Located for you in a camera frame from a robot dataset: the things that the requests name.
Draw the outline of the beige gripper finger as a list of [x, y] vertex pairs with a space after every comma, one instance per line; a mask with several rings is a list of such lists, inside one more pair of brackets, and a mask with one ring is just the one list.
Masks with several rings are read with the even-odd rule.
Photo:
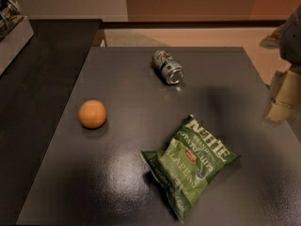
[[273, 122], [286, 121], [301, 105], [301, 67], [292, 65], [286, 72], [276, 71], [263, 116]]

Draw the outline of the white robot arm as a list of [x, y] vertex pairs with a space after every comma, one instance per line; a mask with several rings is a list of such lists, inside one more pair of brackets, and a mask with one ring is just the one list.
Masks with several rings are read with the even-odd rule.
[[275, 72], [264, 111], [264, 117], [269, 121], [286, 121], [301, 105], [301, 6], [285, 24], [263, 39], [260, 47], [278, 49], [280, 57], [291, 64], [286, 72]]

